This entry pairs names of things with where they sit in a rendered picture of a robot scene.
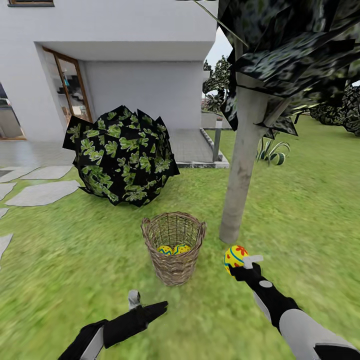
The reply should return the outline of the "wicker basket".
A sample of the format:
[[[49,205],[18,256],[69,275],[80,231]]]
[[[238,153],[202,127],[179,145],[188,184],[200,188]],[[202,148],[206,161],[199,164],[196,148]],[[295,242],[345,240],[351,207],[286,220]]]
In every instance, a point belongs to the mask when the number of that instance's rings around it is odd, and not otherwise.
[[[144,224],[148,224],[144,228]],[[140,228],[148,248],[156,276],[167,286],[181,286],[195,272],[207,223],[185,212],[164,212],[151,220],[143,217]],[[168,245],[172,250],[178,245],[187,245],[189,251],[168,255],[160,253],[158,246]]]

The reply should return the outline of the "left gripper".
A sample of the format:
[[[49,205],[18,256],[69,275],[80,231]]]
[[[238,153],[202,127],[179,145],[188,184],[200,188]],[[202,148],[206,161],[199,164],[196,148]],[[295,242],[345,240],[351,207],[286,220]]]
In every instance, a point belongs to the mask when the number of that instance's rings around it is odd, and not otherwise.
[[[168,311],[168,302],[160,302],[153,305],[138,305],[136,309],[129,311],[117,318],[117,332],[119,341],[122,342],[147,329],[147,323]]]

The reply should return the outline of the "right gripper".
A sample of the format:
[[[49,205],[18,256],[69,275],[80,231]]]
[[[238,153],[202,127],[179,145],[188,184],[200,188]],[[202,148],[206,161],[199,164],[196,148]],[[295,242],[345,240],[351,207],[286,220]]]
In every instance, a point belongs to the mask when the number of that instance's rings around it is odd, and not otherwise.
[[[248,278],[251,277],[252,274],[262,275],[259,264],[253,264],[253,268],[250,269],[246,269],[243,266],[232,267],[230,264],[228,266],[230,274],[235,277],[238,282],[245,281],[248,284]]]

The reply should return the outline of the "easter egg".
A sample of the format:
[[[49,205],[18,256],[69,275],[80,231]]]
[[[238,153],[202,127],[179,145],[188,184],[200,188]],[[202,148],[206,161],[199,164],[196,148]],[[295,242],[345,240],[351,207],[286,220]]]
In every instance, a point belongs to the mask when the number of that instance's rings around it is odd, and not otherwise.
[[[180,244],[180,245],[176,245],[175,246],[175,248],[173,249],[173,253],[175,254],[175,255],[178,255],[178,254],[182,254],[182,253],[184,253],[184,252],[188,252],[188,251],[190,251],[191,250],[191,248],[188,246],[188,245],[186,245],[186,244]]]
[[[229,265],[233,268],[242,267],[245,263],[243,262],[244,257],[248,257],[248,251],[241,245],[234,245],[230,247],[224,254],[223,263],[226,270],[230,272]]]
[[[168,245],[161,245],[158,246],[157,248],[158,251],[160,251],[160,253],[164,253],[164,254],[168,254],[168,255],[173,255],[173,250],[171,247],[169,247]]]

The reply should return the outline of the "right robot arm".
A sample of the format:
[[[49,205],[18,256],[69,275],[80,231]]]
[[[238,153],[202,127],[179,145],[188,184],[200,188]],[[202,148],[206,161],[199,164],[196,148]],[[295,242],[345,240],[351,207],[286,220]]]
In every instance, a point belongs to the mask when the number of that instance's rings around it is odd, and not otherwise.
[[[230,274],[252,289],[259,308],[280,332],[296,360],[360,360],[360,351],[345,339],[323,327],[302,311],[296,301],[284,296],[261,274],[261,254],[246,256],[243,266],[232,267]]]

